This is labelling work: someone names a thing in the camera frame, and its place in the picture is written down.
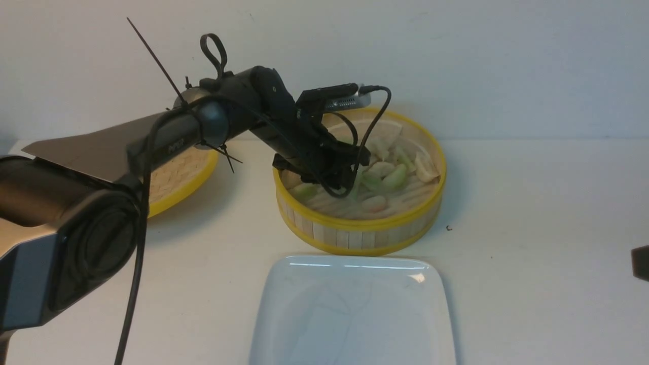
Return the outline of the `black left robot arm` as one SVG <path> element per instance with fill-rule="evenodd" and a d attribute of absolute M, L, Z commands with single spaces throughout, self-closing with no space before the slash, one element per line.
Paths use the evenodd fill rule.
<path fill-rule="evenodd" d="M 28 157 L 2 157 L 2 332 L 41 326 L 118 273 L 136 248 L 148 135 L 157 169 L 202 144 L 218 148 L 251 131 L 275 151 L 273 166 L 309 183 L 349 188 L 366 149 L 322 125 L 331 111 L 364 107 L 356 83 L 306 90 L 297 101 L 262 66 L 202 79 L 171 111 L 102 131 L 46 139 Z"/>

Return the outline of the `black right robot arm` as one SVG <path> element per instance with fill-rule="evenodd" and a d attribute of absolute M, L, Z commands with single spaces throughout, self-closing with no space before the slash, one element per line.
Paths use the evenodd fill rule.
<path fill-rule="evenodd" d="M 631 250 L 631 270 L 635 278 L 649 282 L 649 245 Z"/>

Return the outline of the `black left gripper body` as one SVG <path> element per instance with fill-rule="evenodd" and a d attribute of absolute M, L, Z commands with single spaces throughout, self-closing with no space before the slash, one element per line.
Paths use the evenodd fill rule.
<path fill-rule="evenodd" d="M 334 114 L 352 141 L 343 142 L 323 125 L 325 114 Z M 336 107 L 328 104 L 297 104 L 290 114 L 285 107 L 272 110 L 251 107 L 258 123 L 251 131 L 275 152 L 273 168 L 290 171 L 302 182 L 320 185 L 330 196 L 349 196 L 362 166 L 368 166 L 371 153 L 359 138 L 356 127 Z"/>

